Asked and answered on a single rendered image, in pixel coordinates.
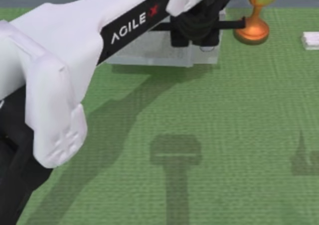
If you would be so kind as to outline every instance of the green mat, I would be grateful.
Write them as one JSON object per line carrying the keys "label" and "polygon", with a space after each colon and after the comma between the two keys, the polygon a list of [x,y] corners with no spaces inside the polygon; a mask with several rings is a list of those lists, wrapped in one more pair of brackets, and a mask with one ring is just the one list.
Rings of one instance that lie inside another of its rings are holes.
{"label": "green mat", "polygon": [[268,42],[226,31],[212,67],[98,68],[84,147],[19,225],[318,225],[319,52],[300,39],[318,15],[265,10]]}

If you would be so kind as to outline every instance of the trophy stem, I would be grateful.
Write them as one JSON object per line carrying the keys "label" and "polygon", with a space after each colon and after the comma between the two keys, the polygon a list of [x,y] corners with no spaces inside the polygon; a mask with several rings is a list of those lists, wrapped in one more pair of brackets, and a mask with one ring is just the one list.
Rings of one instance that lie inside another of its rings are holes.
{"label": "trophy stem", "polygon": [[255,6],[249,18],[246,18],[246,27],[234,30],[235,38],[245,44],[258,45],[264,43],[269,35],[269,26],[259,15],[261,6]]}

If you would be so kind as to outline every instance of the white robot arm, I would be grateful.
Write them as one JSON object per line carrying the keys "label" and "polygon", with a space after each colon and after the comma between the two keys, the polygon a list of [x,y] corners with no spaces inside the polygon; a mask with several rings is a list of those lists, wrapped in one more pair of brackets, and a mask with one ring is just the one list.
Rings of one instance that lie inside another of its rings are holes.
{"label": "white robot arm", "polygon": [[[62,165],[83,145],[81,102],[101,54],[110,56],[164,15],[178,16],[200,1],[45,3],[11,22],[0,21],[0,100],[26,84],[25,123],[34,131],[33,155],[43,167]],[[102,37],[107,25],[109,35]],[[106,40],[112,48],[103,52]]]}

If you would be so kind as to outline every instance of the trophy cup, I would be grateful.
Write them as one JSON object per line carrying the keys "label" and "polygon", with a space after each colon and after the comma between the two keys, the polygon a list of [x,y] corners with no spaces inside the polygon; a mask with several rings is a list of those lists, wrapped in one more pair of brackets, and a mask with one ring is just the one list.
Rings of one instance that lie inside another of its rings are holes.
{"label": "trophy cup", "polygon": [[242,43],[258,45],[264,43],[269,35],[269,26],[260,17],[260,11],[264,6],[271,4],[274,0],[249,0],[254,7],[253,13],[246,18],[246,27],[234,30],[235,37]]}

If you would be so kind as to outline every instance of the trophy base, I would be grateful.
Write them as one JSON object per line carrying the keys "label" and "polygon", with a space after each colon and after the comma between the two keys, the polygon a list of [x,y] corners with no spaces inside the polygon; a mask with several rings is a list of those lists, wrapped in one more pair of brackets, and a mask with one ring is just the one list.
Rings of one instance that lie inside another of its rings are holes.
{"label": "trophy base", "polygon": [[235,38],[248,45],[259,45],[267,41],[269,35],[268,24],[260,18],[246,19],[246,27],[234,30]]}

